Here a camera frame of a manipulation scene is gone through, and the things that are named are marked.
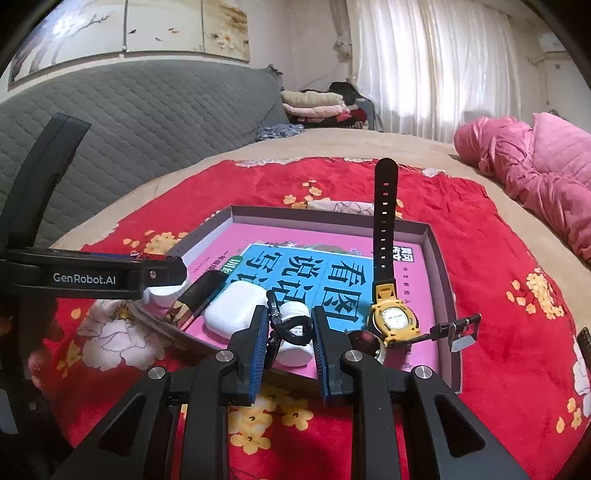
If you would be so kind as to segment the person's left hand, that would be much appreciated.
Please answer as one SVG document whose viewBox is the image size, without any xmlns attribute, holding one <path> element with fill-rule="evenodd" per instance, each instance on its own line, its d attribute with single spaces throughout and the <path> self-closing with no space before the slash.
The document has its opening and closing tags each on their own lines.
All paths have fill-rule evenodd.
<svg viewBox="0 0 591 480">
<path fill-rule="evenodd" d="M 27 367 L 33 385 L 40 391 L 45 388 L 45 380 L 52 364 L 52 353 L 46 343 L 60 342 L 64 331 L 56 319 L 53 319 L 45 329 L 44 337 L 27 360 Z"/>
</svg>

